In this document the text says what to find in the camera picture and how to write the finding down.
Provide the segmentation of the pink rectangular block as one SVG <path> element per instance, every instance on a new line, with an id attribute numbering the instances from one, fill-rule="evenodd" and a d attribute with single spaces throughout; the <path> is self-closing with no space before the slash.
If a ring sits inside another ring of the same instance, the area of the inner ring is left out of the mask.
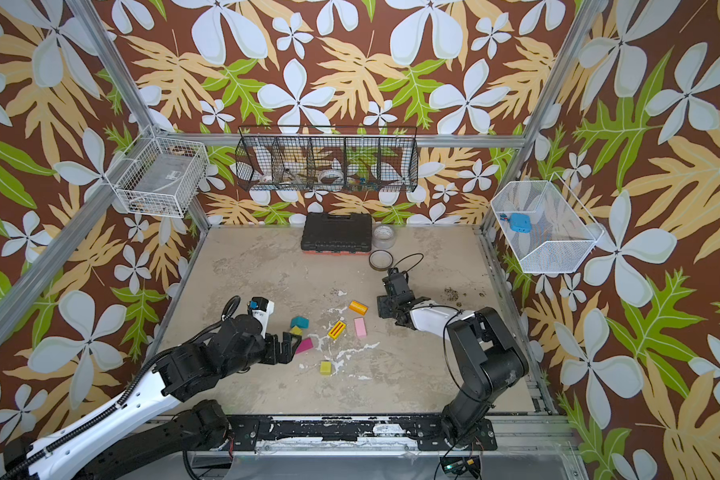
<path id="1" fill-rule="evenodd" d="M 363 317 L 354 319 L 354 327 L 355 327 L 356 336 L 358 338 L 366 338 L 367 337 L 367 327 L 366 327 L 365 319 Z"/>

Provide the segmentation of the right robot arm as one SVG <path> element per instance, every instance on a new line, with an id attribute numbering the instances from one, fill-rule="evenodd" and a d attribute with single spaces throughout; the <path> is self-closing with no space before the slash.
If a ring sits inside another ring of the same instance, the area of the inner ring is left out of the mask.
<path id="1" fill-rule="evenodd" d="M 377 298 L 379 316 L 395 324 L 441 338 L 452 353 L 458 394 L 441 413 L 441 431 L 452 446 L 467 446 L 488 435 L 485 416 L 496 400 L 529 373 L 515 336 L 492 307 L 461 310 L 417 297 L 409 273 L 396 267 L 383 278 L 385 294 Z"/>

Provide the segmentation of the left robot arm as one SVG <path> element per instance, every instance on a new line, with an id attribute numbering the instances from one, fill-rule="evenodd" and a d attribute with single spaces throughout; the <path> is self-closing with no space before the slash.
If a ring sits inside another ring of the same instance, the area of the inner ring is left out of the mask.
<path id="1" fill-rule="evenodd" d="M 71 479 L 153 417 L 256 364 L 288 364 L 302 338 L 267 334 L 248 314 L 201 330 L 145 363 L 125 390 L 75 423 L 4 460 L 4 479 Z"/>

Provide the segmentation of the magenta rectangular block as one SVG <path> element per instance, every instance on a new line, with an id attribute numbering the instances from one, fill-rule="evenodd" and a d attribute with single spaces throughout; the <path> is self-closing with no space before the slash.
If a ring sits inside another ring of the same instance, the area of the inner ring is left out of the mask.
<path id="1" fill-rule="evenodd" d="M 307 338 L 304 338 L 300 342 L 295 353 L 296 354 L 304 353 L 304 352 L 312 350 L 313 348 L 314 348 L 313 340 L 311 338 L 307 337 Z"/>

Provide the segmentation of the teal roof block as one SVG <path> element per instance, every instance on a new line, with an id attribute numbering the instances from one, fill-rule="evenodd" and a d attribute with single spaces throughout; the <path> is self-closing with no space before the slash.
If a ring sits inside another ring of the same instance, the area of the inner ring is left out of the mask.
<path id="1" fill-rule="evenodd" d="M 290 322 L 290 328 L 307 329 L 309 327 L 309 320 L 302 317 L 296 316 Z"/>

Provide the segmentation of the orange cylinder block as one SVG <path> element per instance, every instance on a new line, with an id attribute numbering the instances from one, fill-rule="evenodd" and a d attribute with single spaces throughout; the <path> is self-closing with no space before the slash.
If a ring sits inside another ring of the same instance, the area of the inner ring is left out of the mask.
<path id="1" fill-rule="evenodd" d="M 367 314 L 369 307 L 360 302 L 352 301 L 349 304 L 349 309 L 352 310 L 353 312 L 357 313 L 360 316 L 364 316 Z"/>

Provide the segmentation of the yellow red striped block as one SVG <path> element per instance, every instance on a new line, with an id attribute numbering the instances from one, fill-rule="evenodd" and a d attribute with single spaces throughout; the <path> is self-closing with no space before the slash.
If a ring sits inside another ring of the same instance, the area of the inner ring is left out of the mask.
<path id="1" fill-rule="evenodd" d="M 337 321 L 328 331 L 327 335 L 330 339 L 336 340 L 346 330 L 347 325 L 343 321 Z"/>

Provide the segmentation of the yellow green cube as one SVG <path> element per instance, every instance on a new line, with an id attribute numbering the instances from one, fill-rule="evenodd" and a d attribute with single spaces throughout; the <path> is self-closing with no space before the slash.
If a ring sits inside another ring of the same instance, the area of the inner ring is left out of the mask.
<path id="1" fill-rule="evenodd" d="M 322 361 L 320 363 L 320 374 L 330 376 L 333 372 L 333 365 L 330 361 Z"/>

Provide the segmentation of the clear glass jar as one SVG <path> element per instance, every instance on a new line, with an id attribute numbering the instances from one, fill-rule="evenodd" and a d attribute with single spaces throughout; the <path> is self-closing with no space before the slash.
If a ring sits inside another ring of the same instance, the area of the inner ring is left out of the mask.
<path id="1" fill-rule="evenodd" d="M 396 242 L 395 230 L 385 224 L 376 225 L 372 231 L 372 247 L 374 250 L 389 250 Z"/>

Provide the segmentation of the black plastic tool case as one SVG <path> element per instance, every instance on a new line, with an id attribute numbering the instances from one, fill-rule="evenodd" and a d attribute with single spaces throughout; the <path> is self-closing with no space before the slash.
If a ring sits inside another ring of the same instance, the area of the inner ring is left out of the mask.
<path id="1" fill-rule="evenodd" d="M 372 227 L 370 214 L 309 213 L 301 249 L 312 253 L 369 254 Z"/>

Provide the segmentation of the white tape roll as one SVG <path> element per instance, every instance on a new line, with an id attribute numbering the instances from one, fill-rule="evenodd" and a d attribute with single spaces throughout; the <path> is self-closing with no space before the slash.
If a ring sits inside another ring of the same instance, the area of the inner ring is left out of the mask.
<path id="1" fill-rule="evenodd" d="M 317 176 L 321 185 L 341 185 L 344 182 L 344 175 L 338 169 L 322 170 Z"/>

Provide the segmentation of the blue object in basket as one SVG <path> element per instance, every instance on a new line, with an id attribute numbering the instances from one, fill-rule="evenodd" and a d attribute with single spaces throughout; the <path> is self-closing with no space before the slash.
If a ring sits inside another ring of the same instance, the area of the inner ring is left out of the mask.
<path id="1" fill-rule="evenodd" d="M 507 225 L 511 231 L 528 234 L 532 231 L 530 217 L 523 213 L 501 213 L 499 220 Z"/>

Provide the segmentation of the white mesh basket right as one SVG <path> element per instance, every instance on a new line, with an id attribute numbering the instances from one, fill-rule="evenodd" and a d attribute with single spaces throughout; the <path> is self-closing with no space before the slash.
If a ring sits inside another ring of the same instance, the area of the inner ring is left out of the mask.
<path id="1" fill-rule="evenodd" d="M 527 274 L 547 276 L 579 270 L 605 229 L 558 174 L 550 180 L 508 182 L 491 200 L 505 240 Z M 517 233 L 499 220 L 501 213 L 530 217 L 532 231 Z"/>

